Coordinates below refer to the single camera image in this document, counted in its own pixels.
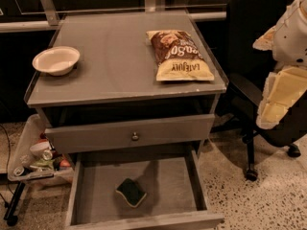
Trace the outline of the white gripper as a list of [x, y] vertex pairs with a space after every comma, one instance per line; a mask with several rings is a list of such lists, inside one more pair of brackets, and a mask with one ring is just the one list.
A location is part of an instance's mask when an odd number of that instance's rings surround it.
[[295, 0], [277, 21], [258, 37], [252, 47], [271, 51], [273, 58], [285, 66], [270, 72], [265, 81], [256, 124], [263, 129], [277, 126], [289, 109], [307, 91], [307, 0]]

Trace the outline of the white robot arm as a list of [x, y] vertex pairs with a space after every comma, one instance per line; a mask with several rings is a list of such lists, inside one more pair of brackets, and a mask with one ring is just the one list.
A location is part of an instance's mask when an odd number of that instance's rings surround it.
[[295, 0], [252, 47], [270, 50], [276, 61], [266, 78], [256, 119], [260, 128], [272, 129], [307, 91], [307, 0]]

